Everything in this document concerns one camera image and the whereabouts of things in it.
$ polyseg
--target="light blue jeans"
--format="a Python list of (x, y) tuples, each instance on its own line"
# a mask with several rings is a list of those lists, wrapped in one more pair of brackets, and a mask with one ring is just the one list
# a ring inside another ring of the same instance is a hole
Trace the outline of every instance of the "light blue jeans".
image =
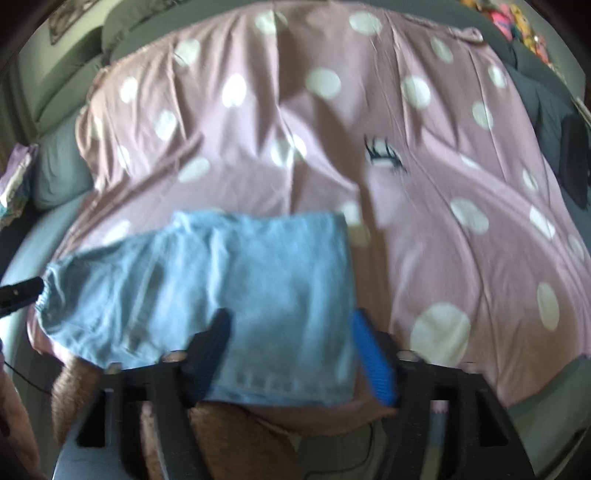
[(41, 327), (89, 362), (135, 368), (184, 349), (220, 307), (235, 314), (210, 400), (350, 400), (356, 306), (342, 215), (176, 213), (162, 231), (50, 264)]

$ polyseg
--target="wall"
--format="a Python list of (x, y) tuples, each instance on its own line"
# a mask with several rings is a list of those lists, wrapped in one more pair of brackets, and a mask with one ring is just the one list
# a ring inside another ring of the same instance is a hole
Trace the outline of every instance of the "wall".
[(495, 5), (513, 3), (521, 8), (521, 11), (527, 20), (530, 21), (534, 31), (546, 39), (550, 60), (560, 69), (566, 78), (570, 93), (575, 97), (578, 96), (583, 99), (585, 92), (585, 73), (577, 59), (574, 58), (574, 55), (566, 46), (566, 43), (556, 33), (556, 30), (525, 0), (492, 0), (492, 2)]
[(49, 42), (49, 26), (41, 25), (19, 54), (22, 88), (29, 109), (37, 102), (37, 89), (57, 62), (92, 29), (105, 23), (105, 18), (122, 0), (100, 0), (55, 44)]

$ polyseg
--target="polka dot duvet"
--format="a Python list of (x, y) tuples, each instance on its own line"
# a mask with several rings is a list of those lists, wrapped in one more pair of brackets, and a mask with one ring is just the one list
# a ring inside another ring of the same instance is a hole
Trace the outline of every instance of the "polka dot duvet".
[[(342, 212), (359, 306), (426, 360), (473, 362), (501, 401), (591, 351), (591, 260), (521, 99), (480, 32), (362, 4), (280, 2), (103, 69), (77, 122), (95, 179), (56, 258), (177, 210)], [(253, 408), (303, 434), (387, 410)]]

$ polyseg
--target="dark cushion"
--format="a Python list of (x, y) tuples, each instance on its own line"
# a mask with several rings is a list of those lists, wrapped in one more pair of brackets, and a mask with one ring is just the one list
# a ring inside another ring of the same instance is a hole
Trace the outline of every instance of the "dark cushion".
[(93, 187), (92, 176), (76, 144), (78, 112), (39, 142), (33, 177), (33, 201), (39, 210), (69, 202)]
[(224, 2), (188, 0), (166, 12), (153, 16), (136, 27), (115, 47), (111, 54), (111, 62), (120, 60), (175, 30), (251, 3), (250, 0), (225, 0)]
[(103, 52), (110, 53), (140, 23), (186, 0), (124, 0), (105, 20)]
[(587, 208), (589, 165), (587, 126), (578, 113), (562, 120), (562, 139), (558, 177), (564, 189), (578, 207)]
[(375, 7), (428, 18), (456, 28), (476, 27), (499, 58), (515, 66), (513, 49), (501, 31), (476, 10), (456, 0), (366, 0)]
[(35, 107), (33, 109), (33, 120), (39, 120), (41, 113), (51, 98), (63, 87), (78, 70), (86, 65), (91, 59), (100, 55), (100, 32), (101, 28), (95, 28), (88, 32), (76, 43), (63, 58), (57, 62), (49, 74), (43, 79)]
[(98, 55), (70, 78), (47, 104), (37, 122), (39, 135), (57, 127), (72, 112), (86, 103), (86, 95), (98, 71), (103, 67), (103, 57)]
[(572, 102), (564, 103), (536, 80), (505, 65), (519, 96), (525, 105), (540, 150), (550, 167), (558, 175), (562, 139), (562, 120), (575, 112)]
[(565, 103), (571, 103), (572, 95), (560, 77), (556, 75), (538, 56), (519, 41), (513, 42), (517, 70), (544, 85), (554, 96)]

